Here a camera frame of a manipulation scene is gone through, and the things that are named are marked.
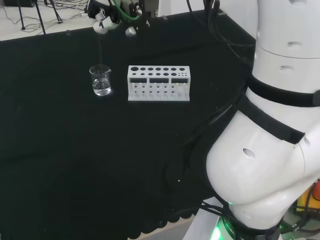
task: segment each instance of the circular hole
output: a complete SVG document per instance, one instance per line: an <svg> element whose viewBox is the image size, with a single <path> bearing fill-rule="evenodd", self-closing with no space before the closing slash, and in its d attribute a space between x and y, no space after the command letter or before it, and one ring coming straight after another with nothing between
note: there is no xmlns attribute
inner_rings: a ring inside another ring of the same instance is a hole
<svg viewBox="0 0 320 240"><path fill-rule="evenodd" d="M308 138L304 137L303 140L304 140L304 143L307 144L308 146L311 145L311 143L310 143Z"/></svg>
<svg viewBox="0 0 320 240"><path fill-rule="evenodd" d="M249 159L254 159L256 157L255 153L251 151L250 149L244 148L242 149L244 154L249 158Z"/></svg>

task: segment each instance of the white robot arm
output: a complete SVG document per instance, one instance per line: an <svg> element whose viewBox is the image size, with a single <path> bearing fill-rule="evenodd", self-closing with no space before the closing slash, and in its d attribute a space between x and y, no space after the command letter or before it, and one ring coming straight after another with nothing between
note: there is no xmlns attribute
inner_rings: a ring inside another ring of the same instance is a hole
<svg viewBox="0 0 320 240"><path fill-rule="evenodd" d="M234 216L266 230L320 177L320 1L258 0L258 13L252 75L263 89L249 85L246 97L305 135L297 143L279 139L239 110L212 146L206 167ZM275 89L273 96L268 89ZM292 104L286 99L291 94L297 96Z"/></svg>

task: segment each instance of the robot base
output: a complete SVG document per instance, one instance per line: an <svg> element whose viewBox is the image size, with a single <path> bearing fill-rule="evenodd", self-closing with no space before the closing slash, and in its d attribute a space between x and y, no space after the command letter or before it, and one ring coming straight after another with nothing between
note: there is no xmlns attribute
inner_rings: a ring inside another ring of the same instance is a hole
<svg viewBox="0 0 320 240"><path fill-rule="evenodd" d="M266 236L256 236L255 239L266 239ZM214 228L210 240L234 240L235 239L235 231L234 227L231 223L225 218L220 217L216 227ZM281 234L277 239L272 238L273 240L283 240ZM250 240L246 237L239 237L239 240Z"/></svg>

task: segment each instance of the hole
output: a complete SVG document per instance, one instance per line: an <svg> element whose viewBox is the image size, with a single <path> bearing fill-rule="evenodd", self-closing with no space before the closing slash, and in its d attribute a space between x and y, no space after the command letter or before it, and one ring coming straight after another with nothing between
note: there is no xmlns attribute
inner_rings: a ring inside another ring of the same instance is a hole
<svg viewBox="0 0 320 240"><path fill-rule="evenodd" d="M242 211L242 214L247 218L247 219L252 219L250 215L248 215L246 212Z"/></svg>
<svg viewBox="0 0 320 240"><path fill-rule="evenodd" d="M293 72L295 69L292 66L280 66L280 70L283 72Z"/></svg>
<svg viewBox="0 0 320 240"><path fill-rule="evenodd" d="M307 144L308 146L311 145L311 143L310 143L308 138L304 137L303 140L304 140L304 143Z"/></svg>
<svg viewBox="0 0 320 240"><path fill-rule="evenodd" d="M146 78L130 78L130 83L146 83Z"/></svg>
<svg viewBox="0 0 320 240"><path fill-rule="evenodd" d="M161 84L161 83L167 84L167 83L169 83L169 78L150 78L149 82L151 84L154 84L154 83L156 83L156 84Z"/></svg>
<svg viewBox="0 0 320 240"><path fill-rule="evenodd" d="M250 149L244 148L244 149L242 149L242 151L250 159L254 159L256 157L255 153L253 151L251 151Z"/></svg>
<svg viewBox="0 0 320 240"><path fill-rule="evenodd" d="M291 49L298 49L301 48L302 43L298 41L290 41L286 45Z"/></svg>
<svg viewBox="0 0 320 240"><path fill-rule="evenodd" d="M297 7L301 7L307 4L307 0L289 0L289 2Z"/></svg>
<svg viewBox="0 0 320 240"><path fill-rule="evenodd" d="M172 78L171 83L172 84L187 84L188 78Z"/></svg>

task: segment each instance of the black tablecloth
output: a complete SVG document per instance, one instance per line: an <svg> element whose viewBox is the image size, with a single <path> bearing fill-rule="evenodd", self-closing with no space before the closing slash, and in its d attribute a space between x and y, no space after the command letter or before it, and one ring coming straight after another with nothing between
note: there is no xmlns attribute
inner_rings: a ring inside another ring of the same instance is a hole
<svg viewBox="0 0 320 240"><path fill-rule="evenodd" d="M150 25L133 38L124 26L102 37L112 69L105 97L89 76L98 62L91 28L0 42L3 240L127 239L213 195L206 156L234 112L206 131L183 177L179 147L250 69L189 13ZM219 25L252 41L226 15ZM128 65L190 66L190 102L128 102Z"/></svg>

